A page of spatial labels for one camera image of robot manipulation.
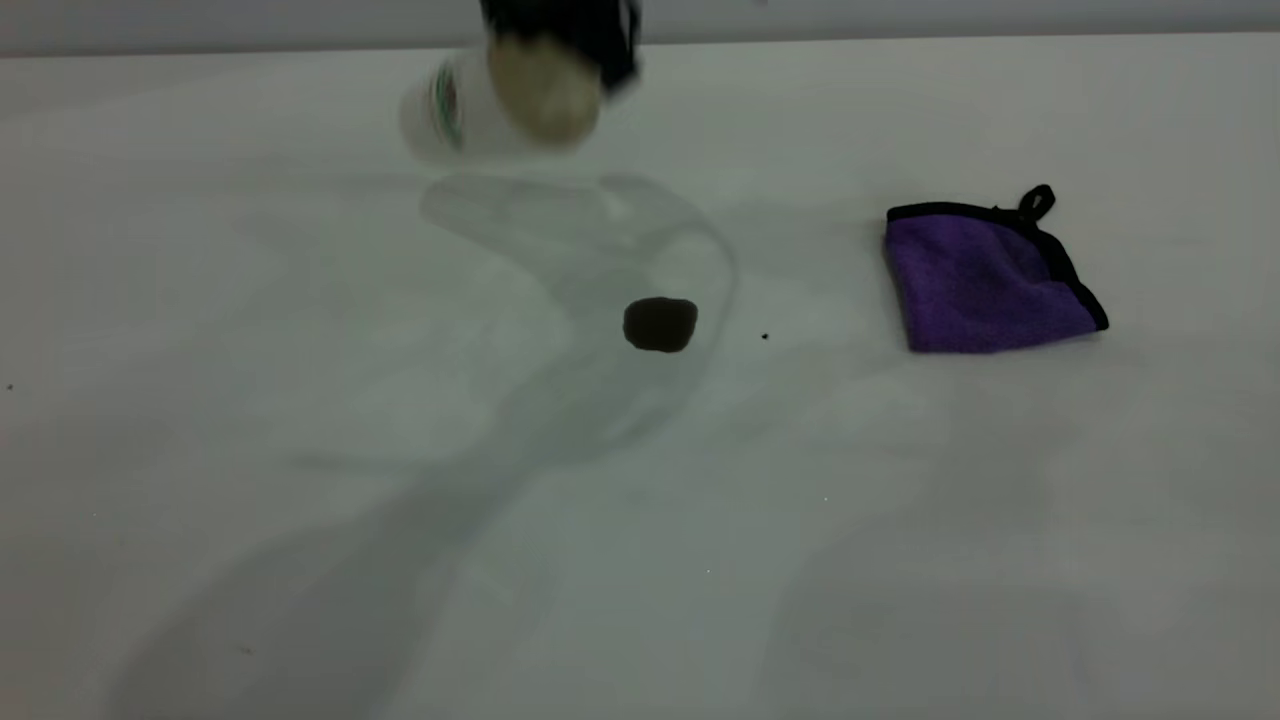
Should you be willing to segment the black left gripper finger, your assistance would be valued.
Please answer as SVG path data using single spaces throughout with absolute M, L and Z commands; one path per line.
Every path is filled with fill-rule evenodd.
M 585 54 L 598 64 L 607 97 L 637 77 L 641 19 L 640 1 L 585 1 Z
M 483 19 L 497 38 L 557 38 L 581 35 L 579 1 L 480 1 Z

